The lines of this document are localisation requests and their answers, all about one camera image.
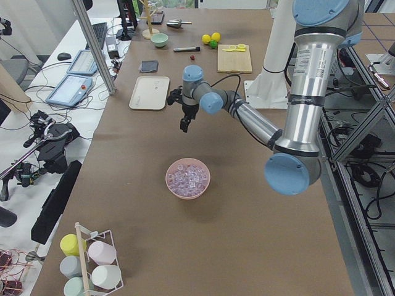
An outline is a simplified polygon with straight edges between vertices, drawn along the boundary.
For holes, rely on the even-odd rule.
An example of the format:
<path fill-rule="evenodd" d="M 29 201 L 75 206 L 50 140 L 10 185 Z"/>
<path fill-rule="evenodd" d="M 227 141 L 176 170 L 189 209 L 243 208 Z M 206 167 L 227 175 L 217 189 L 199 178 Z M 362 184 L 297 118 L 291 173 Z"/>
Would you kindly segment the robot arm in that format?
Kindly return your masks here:
<path fill-rule="evenodd" d="M 174 89 L 168 104 L 179 103 L 187 131 L 199 109 L 209 114 L 226 110 L 264 146 L 273 151 L 264 168 L 270 187 L 283 195 L 304 192 L 319 179 L 321 164 L 316 144 L 325 103 L 333 54 L 339 47 L 355 45 L 362 34 L 362 1 L 294 1 L 296 66 L 288 97 L 286 123 L 279 129 L 236 91 L 213 88 L 203 79 L 202 68 L 183 70 L 183 84 Z"/>

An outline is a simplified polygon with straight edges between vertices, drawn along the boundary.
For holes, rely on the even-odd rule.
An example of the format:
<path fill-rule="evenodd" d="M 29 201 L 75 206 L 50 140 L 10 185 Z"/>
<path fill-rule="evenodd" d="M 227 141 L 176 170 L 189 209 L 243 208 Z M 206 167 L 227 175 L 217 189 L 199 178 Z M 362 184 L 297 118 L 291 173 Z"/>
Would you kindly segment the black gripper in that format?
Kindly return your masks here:
<path fill-rule="evenodd" d="M 196 114 L 198 112 L 198 104 L 197 103 L 188 103 L 183 100 L 182 96 L 183 87 L 179 86 L 176 89 L 170 91 L 167 97 L 167 104 L 172 105 L 175 102 L 181 104 L 182 111 L 184 112 L 184 118 L 180 120 L 180 129 L 186 133 L 188 131 L 191 120 L 196 119 Z"/>

